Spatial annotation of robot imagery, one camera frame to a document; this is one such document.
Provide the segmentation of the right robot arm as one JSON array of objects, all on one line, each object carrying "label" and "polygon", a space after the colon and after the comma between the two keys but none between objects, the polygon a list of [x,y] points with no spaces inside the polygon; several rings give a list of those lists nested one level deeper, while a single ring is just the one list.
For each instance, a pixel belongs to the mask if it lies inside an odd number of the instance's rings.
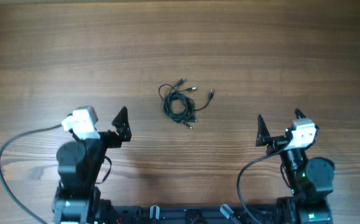
[{"label": "right robot arm", "polygon": [[324,157],[309,159],[306,155],[316,142],[319,126],[298,108],[296,119],[282,136],[271,136],[258,116],[257,146],[265,146],[267,155],[279,155],[281,172],[291,189],[291,197],[277,199],[282,210],[280,223],[333,223],[327,196],[334,190],[335,164]]}]

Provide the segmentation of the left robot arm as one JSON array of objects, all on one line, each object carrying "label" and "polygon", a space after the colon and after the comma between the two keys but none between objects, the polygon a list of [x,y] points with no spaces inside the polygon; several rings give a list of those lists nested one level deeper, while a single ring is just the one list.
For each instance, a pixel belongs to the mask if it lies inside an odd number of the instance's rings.
[{"label": "left robot arm", "polygon": [[132,134],[127,107],[122,107],[111,124],[115,131],[98,132],[97,114],[92,106],[73,110],[61,125],[70,132],[73,141],[63,144],[56,153],[60,175],[52,211],[55,223],[121,223],[121,215],[110,200],[101,199],[98,174],[111,148],[129,142]]}]

